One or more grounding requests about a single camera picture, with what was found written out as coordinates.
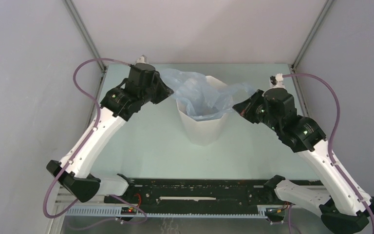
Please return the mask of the light blue plastic trash bag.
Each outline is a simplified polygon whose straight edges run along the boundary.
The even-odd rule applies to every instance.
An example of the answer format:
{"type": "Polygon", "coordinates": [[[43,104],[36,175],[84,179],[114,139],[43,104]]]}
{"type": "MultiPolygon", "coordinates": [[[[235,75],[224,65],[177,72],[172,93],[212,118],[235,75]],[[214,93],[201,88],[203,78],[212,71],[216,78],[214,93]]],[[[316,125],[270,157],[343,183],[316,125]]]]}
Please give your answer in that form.
{"type": "Polygon", "coordinates": [[[233,105],[239,103],[233,97],[244,94],[249,98],[255,89],[247,83],[235,83],[217,89],[210,85],[206,76],[197,72],[164,69],[160,72],[165,85],[174,93],[170,96],[186,107],[186,115],[195,121],[219,119],[233,112],[233,105]]]}

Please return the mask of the white octagonal trash bin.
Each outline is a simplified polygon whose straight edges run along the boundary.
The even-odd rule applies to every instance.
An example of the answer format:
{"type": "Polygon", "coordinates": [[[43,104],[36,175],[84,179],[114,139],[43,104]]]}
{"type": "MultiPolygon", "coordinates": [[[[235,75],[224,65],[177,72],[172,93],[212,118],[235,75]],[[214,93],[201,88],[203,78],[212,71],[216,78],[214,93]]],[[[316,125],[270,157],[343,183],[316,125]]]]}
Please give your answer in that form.
{"type": "MultiPolygon", "coordinates": [[[[214,77],[206,76],[206,79],[211,86],[217,89],[227,86],[214,77]]],[[[219,119],[195,121],[186,115],[185,105],[176,101],[176,106],[187,137],[193,144],[200,146],[209,145],[217,140],[229,115],[226,113],[219,119]]]]}

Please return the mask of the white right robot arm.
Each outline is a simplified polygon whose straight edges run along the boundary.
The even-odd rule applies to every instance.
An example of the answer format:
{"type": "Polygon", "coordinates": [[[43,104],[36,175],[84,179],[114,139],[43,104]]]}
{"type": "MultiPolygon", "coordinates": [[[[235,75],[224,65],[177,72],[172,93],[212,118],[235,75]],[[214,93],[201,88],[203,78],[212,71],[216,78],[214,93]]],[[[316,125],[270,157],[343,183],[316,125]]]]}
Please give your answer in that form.
{"type": "Polygon", "coordinates": [[[316,192],[276,175],[264,184],[264,199],[280,200],[300,206],[320,217],[335,234],[362,231],[374,214],[374,196],[354,182],[335,154],[328,153],[329,141],[311,118],[297,113],[294,97],[284,88],[257,90],[233,109],[251,123],[262,123],[278,139],[304,159],[326,188],[316,192]]]}

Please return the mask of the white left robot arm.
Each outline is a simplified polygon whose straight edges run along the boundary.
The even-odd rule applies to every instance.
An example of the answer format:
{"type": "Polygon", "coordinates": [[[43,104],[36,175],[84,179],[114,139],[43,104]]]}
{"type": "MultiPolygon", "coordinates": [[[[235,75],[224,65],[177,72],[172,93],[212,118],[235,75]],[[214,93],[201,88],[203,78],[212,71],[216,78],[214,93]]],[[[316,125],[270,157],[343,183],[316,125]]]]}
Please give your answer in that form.
{"type": "Polygon", "coordinates": [[[123,175],[92,175],[91,168],[111,137],[148,102],[158,104],[173,91],[160,78],[154,66],[136,63],[129,76],[110,89],[97,106],[97,115],[71,152],[60,161],[51,160],[47,170],[78,201],[96,195],[115,195],[121,202],[134,198],[134,189],[123,175]]]}

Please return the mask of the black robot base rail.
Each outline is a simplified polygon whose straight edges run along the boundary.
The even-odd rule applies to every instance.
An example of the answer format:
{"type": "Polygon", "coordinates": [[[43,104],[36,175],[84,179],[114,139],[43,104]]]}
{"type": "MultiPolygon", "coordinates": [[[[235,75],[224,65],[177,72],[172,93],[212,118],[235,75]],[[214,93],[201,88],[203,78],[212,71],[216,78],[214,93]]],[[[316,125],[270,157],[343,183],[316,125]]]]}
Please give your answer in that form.
{"type": "Polygon", "coordinates": [[[121,196],[145,213],[255,214],[261,206],[286,208],[259,179],[132,178],[121,196]]]}

